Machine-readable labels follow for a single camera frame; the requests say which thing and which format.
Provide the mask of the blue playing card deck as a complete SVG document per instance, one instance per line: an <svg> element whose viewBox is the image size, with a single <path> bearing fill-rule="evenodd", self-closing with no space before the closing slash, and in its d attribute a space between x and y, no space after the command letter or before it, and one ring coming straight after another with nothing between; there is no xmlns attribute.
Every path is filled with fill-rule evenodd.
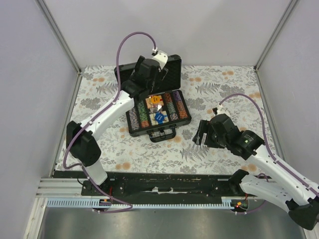
<svg viewBox="0 0 319 239"><path fill-rule="evenodd" d="M149 117L152 126L169 122L166 111L149 114Z"/></svg>

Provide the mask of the blue small blind button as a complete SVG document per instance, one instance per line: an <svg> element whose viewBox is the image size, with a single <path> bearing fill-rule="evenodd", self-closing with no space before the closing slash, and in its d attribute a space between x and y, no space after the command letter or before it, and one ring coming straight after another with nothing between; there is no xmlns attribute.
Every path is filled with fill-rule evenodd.
<svg viewBox="0 0 319 239"><path fill-rule="evenodd" d="M163 123L165 119L165 116L162 113L156 113L155 114L155 121L157 123Z"/></svg>

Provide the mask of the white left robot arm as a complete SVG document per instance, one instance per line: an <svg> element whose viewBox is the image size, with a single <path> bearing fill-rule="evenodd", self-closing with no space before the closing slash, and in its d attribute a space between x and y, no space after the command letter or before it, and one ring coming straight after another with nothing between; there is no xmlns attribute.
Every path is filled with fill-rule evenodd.
<svg viewBox="0 0 319 239"><path fill-rule="evenodd" d="M110 183L99 160L98 139L119 117L133 109L160 85L167 74L168 55L159 51L151 59L141 56L129 79L122 82L118 92L99 110L80 123L67 125L66 153L79 160L84 172L94 182L92 189L106 195Z"/></svg>

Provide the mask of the orange big blind button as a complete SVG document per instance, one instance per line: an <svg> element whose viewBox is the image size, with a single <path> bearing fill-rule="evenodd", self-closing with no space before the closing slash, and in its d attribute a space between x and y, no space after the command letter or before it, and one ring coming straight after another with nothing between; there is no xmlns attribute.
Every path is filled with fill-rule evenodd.
<svg viewBox="0 0 319 239"><path fill-rule="evenodd" d="M161 102L161 96L151 96L150 101L152 104L159 104Z"/></svg>

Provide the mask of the red playing card deck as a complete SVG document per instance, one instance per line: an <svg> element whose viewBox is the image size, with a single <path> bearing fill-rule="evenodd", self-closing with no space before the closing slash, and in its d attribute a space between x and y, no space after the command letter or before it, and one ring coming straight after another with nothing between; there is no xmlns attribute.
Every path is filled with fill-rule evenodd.
<svg viewBox="0 0 319 239"><path fill-rule="evenodd" d="M153 95L149 96L145 99L146 105L148 109L152 108L161 108L164 106L164 101L161 95Z"/></svg>

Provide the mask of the black poker set case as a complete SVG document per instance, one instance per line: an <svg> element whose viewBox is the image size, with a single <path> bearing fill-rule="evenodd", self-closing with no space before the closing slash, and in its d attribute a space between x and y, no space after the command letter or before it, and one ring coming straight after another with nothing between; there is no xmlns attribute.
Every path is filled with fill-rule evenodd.
<svg viewBox="0 0 319 239"><path fill-rule="evenodd" d="M168 56L167 74L154 93L126 112L129 134L148 135L157 143L176 136L176 129L191 123L181 87L181 57Z"/></svg>

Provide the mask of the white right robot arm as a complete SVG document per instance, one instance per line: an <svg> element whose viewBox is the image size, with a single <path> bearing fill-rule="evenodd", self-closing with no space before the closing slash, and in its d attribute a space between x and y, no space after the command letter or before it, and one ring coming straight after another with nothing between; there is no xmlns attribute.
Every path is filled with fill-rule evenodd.
<svg viewBox="0 0 319 239"><path fill-rule="evenodd" d="M241 131L222 107L214 108L215 117L201 120L192 139L196 145L229 150L233 155L256 165L274 182L237 170L230 178L228 190L257 196L289 214L300 227L313 230L319 221L319 185L299 173L274 154L256 133Z"/></svg>

